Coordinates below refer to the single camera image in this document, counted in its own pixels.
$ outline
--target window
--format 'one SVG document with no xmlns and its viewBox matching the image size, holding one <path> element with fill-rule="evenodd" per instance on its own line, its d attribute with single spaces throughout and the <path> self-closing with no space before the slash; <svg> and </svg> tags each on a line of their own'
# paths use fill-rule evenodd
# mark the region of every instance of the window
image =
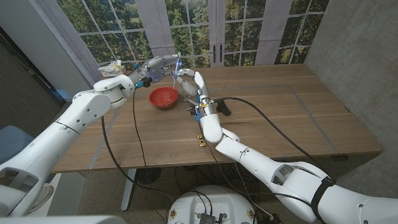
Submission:
<svg viewBox="0 0 398 224">
<path fill-rule="evenodd" d="M 98 65 L 131 70 L 153 57 L 135 0 L 57 0 Z"/>
<path fill-rule="evenodd" d="M 329 0 L 293 0 L 275 64 L 304 63 Z"/>
<path fill-rule="evenodd" d="M 224 66 L 254 65 L 265 7 L 265 0 L 226 0 Z"/>
<path fill-rule="evenodd" d="M 176 52 L 184 67 L 210 67 L 208 0 L 165 0 Z"/>
</svg>

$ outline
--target black strap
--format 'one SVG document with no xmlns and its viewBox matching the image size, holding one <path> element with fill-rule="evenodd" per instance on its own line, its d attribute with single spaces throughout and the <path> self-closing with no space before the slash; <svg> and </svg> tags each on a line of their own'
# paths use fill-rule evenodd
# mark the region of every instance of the black strap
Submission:
<svg viewBox="0 0 398 224">
<path fill-rule="evenodd" d="M 328 187 L 333 186 L 335 183 L 336 183 L 335 180 L 332 180 L 332 179 L 330 179 L 329 177 L 325 177 L 325 178 L 322 180 L 322 184 L 319 186 L 318 190 L 315 192 L 315 195 L 313 196 L 312 201 L 311 201 L 311 208 L 312 208 L 312 211 L 314 212 L 315 216 L 316 216 L 322 223 L 325 223 L 325 222 L 322 220 L 321 216 L 320 216 L 319 213 L 318 213 L 318 205 L 319 205 L 319 202 L 320 202 L 320 200 L 321 200 L 323 194 L 325 193 L 326 189 L 327 189 Z"/>
</svg>

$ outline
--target black cable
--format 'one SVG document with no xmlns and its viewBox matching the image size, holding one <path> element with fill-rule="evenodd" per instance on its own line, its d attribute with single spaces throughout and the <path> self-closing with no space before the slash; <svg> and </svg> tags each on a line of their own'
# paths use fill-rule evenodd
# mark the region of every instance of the black cable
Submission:
<svg viewBox="0 0 398 224">
<path fill-rule="evenodd" d="M 178 182 L 178 179 L 177 179 L 177 167 L 175 167 L 175 169 L 174 169 L 174 177 L 175 177 L 175 181 L 177 183 L 178 189 L 180 189 L 180 193 L 182 194 L 182 189 L 181 189 L 181 186 L 180 186 L 180 184 Z"/>
<path fill-rule="evenodd" d="M 314 158 L 312 157 L 310 154 L 308 154 L 304 149 L 302 149 L 300 146 L 298 146 L 296 143 L 294 143 L 289 137 L 287 137 L 285 135 L 285 133 L 283 133 L 259 108 L 257 108 L 256 106 L 254 106 L 252 103 L 244 100 L 244 99 L 240 99 L 237 97 L 222 97 L 219 98 L 221 100 L 238 100 L 241 101 L 243 103 L 246 103 L 248 105 L 250 105 L 251 107 L 253 107 L 258 113 L 261 114 L 261 116 L 263 118 L 265 118 L 268 123 L 276 130 L 279 132 L 279 134 L 281 134 L 286 140 L 288 140 L 288 142 L 290 142 L 296 149 L 298 149 L 300 152 L 302 152 L 304 155 L 306 155 L 309 159 L 311 159 L 323 172 L 325 172 L 329 177 L 331 177 L 330 174 L 328 174 L 325 170 L 325 168 L 323 168 L 323 166 Z"/>
<path fill-rule="evenodd" d="M 222 168 L 221 168 L 221 166 L 220 166 L 220 163 L 218 163 L 216 157 L 215 157 L 214 154 L 213 154 L 213 150 L 211 150 L 211 147 L 210 147 L 208 144 L 206 144 L 206 145 L 207 145 L 207 147 L 209 148 L 209 150 L 210 150 L 210 152 L 211 152 L 211 155 L 213 156 L 213 159 L 216 161 L 216 163 L 217 163 L 217 165 L 218 165 L 218 168 L 220 168 L 220 171 L 221 171 L 222 175 L 224 176 L 225 181 L 227 181 L 227 183 L 229 183 L 229 185 L 230 185 L 237 193 L 240 193 L 240 194 L 243 194 L 243 195 L 244 195 L 244 194 L 247 194 L 247 195 L 263 195 L 263 194 L 280 195 L 280 196 L 290 197 L 290 198 L 299 200 L 299 201 L 305 203 L 306 205 L 308 205 L 309 207 L 311 207 L 311 204 L 308 203 L 308 202 L 306 202 L 306 201 L 304 201 L 303 199 L 298 198 L 298 197 L 294 197 L 294 196 L 291 196 L 291 195 L 287 195 L 287 194 L 280 194 L 280 193 L 274 193 L 274 192 L 246 193 L 246 192 L 242 192 L 242 191 L 238 190 L 238 189 L 228 180 L 228 178 L 225 176 L 225 174 L 224 174 L 224 172 L 223 172 L 223 170 L 222 170 Z"/>
<path fill-rule="evenodd" d="M 196 189 L 194 189 L 195 192 L 197 193 L 197 195 L 199 196 L 200 200 L 203 202 L 203 206 L 205 207 L 205 214 L 207 214 L 207 209 L 206 209 L 206 204 L 205 201 L 201 198 L 201 196 L 199 195 L 198 191 Z"/>
<path fill-rule="evenodd" d="M 198 169 L 199 172 L 202 174 L 202 176 L 204 176 L 204 177 L 207 179 L 208 182 L 211 182 L 211 183 L 213 184 L 213 181 L 212 181 L 210 178 L 208 178 L 208 177 L 205 175 L 205 173 L 203 173 L 203 171 L 200 169 L 200 166 L 198 166 L 197 169 Z"/>
<path fill-rule="evenodd" d="M 166 224 L 166 220 L 163 218 L 163 216 L 159 212 L 157 212 L 156 208 L 155 208 L 155 212 L 162 218 L 163 222 Z"/>
<path fill-rule="evenodd" d="M 209 203 L 210 203 L 210 215 L 213 215 L 213 206 L 211 205 L 210 199 L 209 199 L 205 194 L 200 193 L 200 192 L 197 191 L 197 190 L 189 190 L 188 192 L 196 192 L 196 193 L 198 193 L 198 194 L 201 194 L 201 195 L 205 196 L 205 197 L 207 198 L 207 200 L 209 201 Z"/>
<path fill-rule="evenodd" d="M 138 137 L 138 140 L 139 140 L 139 144 L 140 144 L 140 146 L 141 146 L 142 158 L 144 159 L 144 165 L 145 165 L 145 174 L 146 174 L 146 176 L 147 176 L 147 181 L 148 181 L 148 183 L 150 183 L 150 181 L 149 181 L 149 174 L 148 174 L 148 168 L 147 168 L 147 162 L 146 162 L 146 160 L 145 160 L 144 147 L 142 146 L 142 141 L 141 141 L 141 138 L 140 138 L 140 136 L 139 136 L 138 128 L 137 128 L 136 111 L 135 111 L 135 105 L 136 105 L 136 104 L 135 104 L 135 101 L 136 101 L 136 92 L 134 91 L 134 93 L 132 94 L 132 115 L 133 115 L 133 117 L 134 117 L 134 127 L 136 128 L 137 137 Z M 163 222 L 166 224 L 167 218 L 166 218 L 166 219 L 163 218 L 163 216 L 156 210 L 156 208 L 155 208 L 155 212 L 162 218 Z"/>
<path fill-rule="evenodd" d="M 119 171 L 122 173 L 122 175 L 123 175 L 125 178 L 127 178 L 127 180 L 129 180 L 129 181 L 131 181 L 131 182 L 137 184 L 138 186 L 142 187 L 143 189 L 153 190 L 153 191 L 156 191 L 156 192 L 160 192 L 160 193 L 162 193 L 162 194 L 168 196 L 168 198 L 172 199 L 172 201 L 174 202 L 174 198 L 171 197 L 170 195 L 168 195 L 167 193 L 165 193 L 165 192 L 163 192 L 163 191 L 161 191 L 161 190 L 153 189 L 152 187 L 147 187 L 147 186 L 145 186 L 145 185 L 140 184 L 140 183 L 137 182 L 136 180 L 131 179 L 131 178 L 122 170 L 122 168 L 120 167 L 119 163 L 116 161 L 116 159 L 115 159 L 115 157 L 114 157 L 114 155 L 113 155 L 113 153 L 112 153 L 111 147 L 109 146 L 108 138 L 106 137 L 104 117 L 101 117 L 101 123 L 102 123 L 102 131 L 103 131 L 103 134 L 104 134 L 104 140 L 105 140 L 106 147 L 108 148 L 109 154 L 111 155 L 114 164 L 115 164 L 116 167 L 119 169 Z"/>
</svg>

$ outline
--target red bowl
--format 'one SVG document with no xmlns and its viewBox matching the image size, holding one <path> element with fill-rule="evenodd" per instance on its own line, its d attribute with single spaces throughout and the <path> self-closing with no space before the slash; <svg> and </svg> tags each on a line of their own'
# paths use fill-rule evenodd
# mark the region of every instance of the red bowl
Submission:
<svg viewBox="0 0 398 224">
<path fill-rule="evenodd" d="M 160 109 L 171 107 L 177 98 L 178 91 L 169 86 L 157 88 L 148 96 L 149 102 Z"/>
</svg>

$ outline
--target white wall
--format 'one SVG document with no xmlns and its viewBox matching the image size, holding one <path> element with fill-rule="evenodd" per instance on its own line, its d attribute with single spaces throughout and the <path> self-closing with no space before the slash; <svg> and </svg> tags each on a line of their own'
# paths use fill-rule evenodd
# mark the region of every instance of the white wall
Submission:
<svg viewBox="0 0 398 224">
<path fill-rule="evenodd" d="M 0 26 L 55 89 L 70 97 L 90 89 L 28 0 L 1 1 Z"/>
</svg>

